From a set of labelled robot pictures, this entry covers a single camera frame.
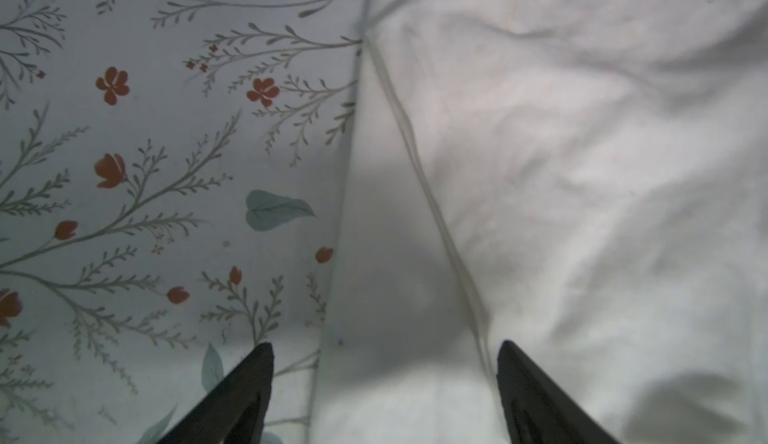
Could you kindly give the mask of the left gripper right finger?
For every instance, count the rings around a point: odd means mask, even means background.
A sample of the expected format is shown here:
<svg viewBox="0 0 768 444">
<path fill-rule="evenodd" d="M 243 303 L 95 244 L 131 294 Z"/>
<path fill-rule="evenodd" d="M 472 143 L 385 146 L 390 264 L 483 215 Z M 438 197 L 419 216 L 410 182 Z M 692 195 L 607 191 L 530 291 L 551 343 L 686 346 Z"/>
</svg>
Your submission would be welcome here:
<svg viewBox="0 0 768 444">
<path fill-rule="evenodd" d="M 500 347 L 496 377 L 511 442 L 617 443 L 510 340 Z"/>
</svg>

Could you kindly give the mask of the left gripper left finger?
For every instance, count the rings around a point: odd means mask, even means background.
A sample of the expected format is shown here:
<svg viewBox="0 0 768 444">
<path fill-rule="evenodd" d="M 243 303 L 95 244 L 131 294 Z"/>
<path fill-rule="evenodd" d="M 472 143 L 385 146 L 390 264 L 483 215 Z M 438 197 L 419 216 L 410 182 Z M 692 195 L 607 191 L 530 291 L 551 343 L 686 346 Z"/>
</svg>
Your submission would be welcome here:
<svg viewBox="0 0 768 444">
<path fill-rule="evenodd" d="M 160 444 L 259 443 L 274 378 L 273 346 L 257 345 Z"/>
</svg>

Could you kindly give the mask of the white printed t-shirt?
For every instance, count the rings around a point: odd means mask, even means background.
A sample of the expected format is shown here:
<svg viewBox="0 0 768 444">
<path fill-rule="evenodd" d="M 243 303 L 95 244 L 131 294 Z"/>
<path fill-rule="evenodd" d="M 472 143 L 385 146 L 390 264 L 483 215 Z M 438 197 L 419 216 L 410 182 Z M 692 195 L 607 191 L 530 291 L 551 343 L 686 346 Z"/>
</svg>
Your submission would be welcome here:
<svg viewBox="0 0 768 444">
<path fill-rule="evenodd" d="M 370 0 L 308 439 L 767 439 L 767 0 Z"/>
</svg>

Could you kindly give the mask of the floral table mat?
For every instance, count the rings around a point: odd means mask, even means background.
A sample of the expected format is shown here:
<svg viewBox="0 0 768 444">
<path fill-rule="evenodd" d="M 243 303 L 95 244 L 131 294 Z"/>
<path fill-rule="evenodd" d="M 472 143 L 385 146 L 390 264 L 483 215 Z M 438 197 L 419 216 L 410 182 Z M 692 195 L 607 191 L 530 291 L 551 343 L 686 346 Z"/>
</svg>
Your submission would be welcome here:
<svg viewBox="0 0 768 444">
<path fill-rule="evenodd" d="M 1 439 L 307 439 L 367 0 L 1 0 Z"/>
</svg>

